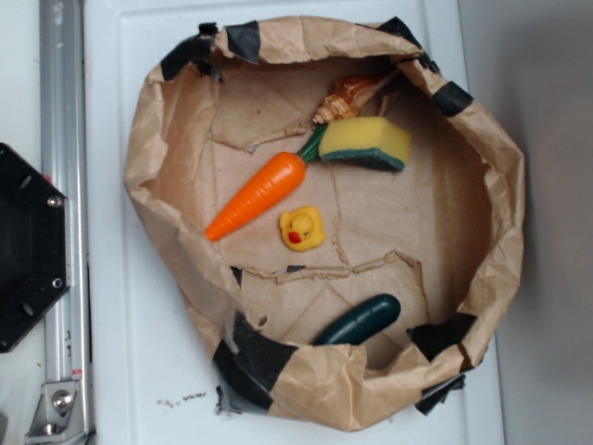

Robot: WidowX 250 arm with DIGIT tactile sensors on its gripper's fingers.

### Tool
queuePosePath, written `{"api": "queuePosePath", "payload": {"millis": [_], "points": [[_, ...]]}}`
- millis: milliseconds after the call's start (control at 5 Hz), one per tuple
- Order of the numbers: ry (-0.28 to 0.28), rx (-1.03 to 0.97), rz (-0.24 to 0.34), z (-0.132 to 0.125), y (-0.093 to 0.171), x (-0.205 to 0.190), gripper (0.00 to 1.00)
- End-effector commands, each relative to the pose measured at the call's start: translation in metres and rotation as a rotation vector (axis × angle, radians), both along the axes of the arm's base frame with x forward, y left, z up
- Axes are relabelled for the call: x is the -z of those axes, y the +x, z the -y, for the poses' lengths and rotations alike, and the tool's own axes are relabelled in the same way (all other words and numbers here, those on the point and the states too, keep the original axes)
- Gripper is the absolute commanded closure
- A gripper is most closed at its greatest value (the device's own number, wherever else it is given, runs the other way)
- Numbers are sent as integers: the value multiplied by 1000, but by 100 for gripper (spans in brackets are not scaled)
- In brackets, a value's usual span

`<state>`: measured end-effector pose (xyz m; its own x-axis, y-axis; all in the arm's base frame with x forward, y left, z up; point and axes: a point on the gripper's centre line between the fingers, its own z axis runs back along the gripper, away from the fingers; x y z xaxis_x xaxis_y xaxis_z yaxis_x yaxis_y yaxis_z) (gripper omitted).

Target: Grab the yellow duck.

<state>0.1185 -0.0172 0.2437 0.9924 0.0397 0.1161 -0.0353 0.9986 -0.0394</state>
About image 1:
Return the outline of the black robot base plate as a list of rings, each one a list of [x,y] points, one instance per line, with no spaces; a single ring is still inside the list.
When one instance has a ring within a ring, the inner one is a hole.
[[[1,351],[12,351],[69,289],[68,199],[1,145]]]

